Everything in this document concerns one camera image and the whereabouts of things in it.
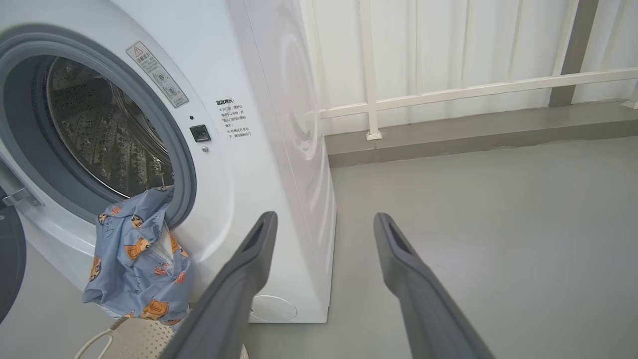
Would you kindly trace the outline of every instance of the white washing machine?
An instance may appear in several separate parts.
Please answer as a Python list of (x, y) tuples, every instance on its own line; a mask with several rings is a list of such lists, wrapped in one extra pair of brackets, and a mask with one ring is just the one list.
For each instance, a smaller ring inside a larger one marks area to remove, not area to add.
[(60, 272), (84, 289), (95, 216), (174, 184), (193, 301), (276, 211), (250, 320), (326, 322), (336, 203), (296, 0), (0, 7), (0, 187)]

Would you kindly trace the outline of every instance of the laundry basket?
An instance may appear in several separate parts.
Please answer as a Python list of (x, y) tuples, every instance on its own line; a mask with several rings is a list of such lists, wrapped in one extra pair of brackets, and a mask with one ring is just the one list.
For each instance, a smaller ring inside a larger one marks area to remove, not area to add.
[[(83, 358), (87, 350), (103, 337), (108, 337), (108, 342), (100, 355), (85, 359), (155, 359), (170, 342), (173, 329), (158, 321), (122, 317), (84, 344), (74, 359)], [(248, 359), (244, 346), (240, 359)]]

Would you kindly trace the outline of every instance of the cartoon print shirt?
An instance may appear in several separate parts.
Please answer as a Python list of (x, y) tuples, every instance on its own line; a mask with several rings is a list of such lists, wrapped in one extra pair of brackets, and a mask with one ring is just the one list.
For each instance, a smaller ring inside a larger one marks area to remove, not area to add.
[(192, 287), (191, 260), (168, 232), (159, 239), (174, 189), (152, 188), (115, 203), (96, 219), (97, 240), (82, 301), (112, 317), (140, 317), (175, 325), (186, 316)]

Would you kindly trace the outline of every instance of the warning sticker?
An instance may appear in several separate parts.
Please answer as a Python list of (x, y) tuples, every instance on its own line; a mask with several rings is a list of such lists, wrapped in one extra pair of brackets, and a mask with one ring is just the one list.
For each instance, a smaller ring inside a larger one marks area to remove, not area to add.
[(142, 42), (138, 42), (130, 47), (126, 53), (150, 76), (151, 80), (162, 90), (174, 107), (179, 107), (188, 102), (188, 98), (184, 95), (182, 89), (179, 88), (164, 66), (161, 65)]
[(244, 113), (244, 106), (235, 102), (232, 98), (225, 98), (217, 101), (221, 122), (226, 129), (226, 135), (229, 139), (238, 139), (253, 135), (248, 128), (248, 121)]

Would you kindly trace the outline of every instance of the white railing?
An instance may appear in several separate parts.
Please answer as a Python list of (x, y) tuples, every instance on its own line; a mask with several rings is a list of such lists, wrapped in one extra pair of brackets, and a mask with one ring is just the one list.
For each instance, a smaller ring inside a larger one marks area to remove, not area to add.
[[(477, 96), (487, 96), (487, 95), (496, 95), (500, 93), (509, 93), (509, 92), (517, 92), (517, 91), (529, 91), (534, 89), (544, 89), (544, 88), (554, 88), (560, 86), (572, 86), (572, 85), (580, 85), (580, 84), (590, 84), (595, 82), (608, 82), (608, 81), (617, 81), (617, 80), (628, 80), (628, 79), (638, 79), (638, 67), (633, 68), (622, 68), (609, 70), (609, 57), (613, 52), (615, 46), (617, 46), (618, 42), (618, 33), (619, 29), (622, 28), (623, 22), (626, 21), (627, 16), (625, 15), (627, 12), (627, 0), (621, 0), (620, 5), (618, 6), (618, 12), (616, 13), (616, 17), (614, 19), (614, 25), (612, 27), (612, 31), (607, 39), (607, 46), (605, 48), (605, 53), (603, 55), (603, 60), (600, 63), (600, 67), (598, 71), (594, 72), (581, 72), (581, 73), (573, 73), (569, 75), (561, 75), (561, 71), (563, 68), (563, 63), (565, 62), (565, 55), (567, 53), (567, 46), (569, 43), (570, 35), (572, 33), (572, 27), (574, 25), (574, 19), (576, 16), (576, 9), (578, 7), (579, 0), (570, 0), (567, 10), (567, 15), (565, 17), (565, 25), (563, 26), (563, 31), (560, 37), (558, 54), (556, 56), (556, 61), (554, 63), (554, 69), (552, 75), (549, 77), (537, 77), (533, 79), (524, 79), (524, 80), (513, 80), (512, 69), (514, 68), (516, 61), (516, 50), (519, 48), (519, 26), (521, 23), (521, 17), (523, 14), (523, 6), (526, 0), (519, 0), (518, 9), (516, 15), (516, 24), (514, 27), (514, 36), (512, 39), (512, 50), (510, 53), (510, 61), (508, 68), (508, 82), (499, 82), (492, 84), (484, 84), (479, 86), (466, 86), (469, 64), (471, 62), (470, 59), (470, 45), (472, 41), (472, 27), (473, 27), (473, 19), (474, 19), (474, 0), (466, 0), (466, 15), (465, 15), (465, 31), (464, 31), (464, 42), (463, 42), (463, 57), (461, 63), (461, 87), (455, 89), (447, 89), (443, 91), (434, 91), (427, 93), (415, 93), (410, 96), (402, 96), (395, 98), (388, 98), (384, 100), (377, 99), (376, 92), (376, 77), (375, 77), (375, 64), (374, 64), (374, 54), (373, 54), (373, 39), (372, 39), (372, 20), (370, 15), (370, 0), (359, 0), (360, 1), (360, 26), (361, 26), (361, 34), (362, 34), (362, 48), (363, 48), (363, 62), (364, 62), (364, 74), (366, 81), (366, 100), (364, 103), (354, 103), (351, 105), (339, 106), (339, 107), (331, 107), (330, 106), (330, 98), (327, 91), (326, 86), (326, 77), (325, 77), (325, 68), (323, 66), (323, 54), (320, 47), (320, 42), (318, 38), (315, 37), (314, 41), (317, 44), (317, 48), (315, 51), (315, 64), (318, 67), (317, 75), (319, 77), (320, 84), (322, 85), (323, 91), (323, 102), (325, 104), (326, 109), (321, 111), (321, 118), (335, 118), (340, 116), (347, 116), (352, 114), (362, 114), (367, 113), (368, 115), (368, 123), (369, 123), (369, 132), (367, 133), (367, 139), (380, 139), (381, 133), (379, 132), (379, 124), (377, 120), (377, 112), (381, 110), (387, 109), (395, 109), (398, 107), (406, 107), (406, 106), (414, 106), (414, 105), (422, 105), (424, 103), (433, 103), (433, 102), (441, 102), (441, 101), (449, 101), (449, 100), (457, 100), (461, 98), (470, 98)], [(421, 40), (420, 36), (423, 32), (423, 21), (419, 18), (419, 7), (424, 0), (416, 0), (417, 11), (416, 11), (416, 41), (417, 41), (417, 50), (416, 50), (416, 69), (415, 74), (417, 76), (417, 92), (418, 88), (420, 88), (420, 74), (422, 73), (422, 64), (423, 61), (421, 59)], [(314, 27), (314, 34), (318, 33), (316, 28), (316, 17), (314, 13), (314, 6), (311, 3), (311, 11), (312, 14), (309, 17), (311, 26)], [(634, 91), (631, 99), (624, 103), (627, 107), (636, 108), (638, 107), (638, 86)]]

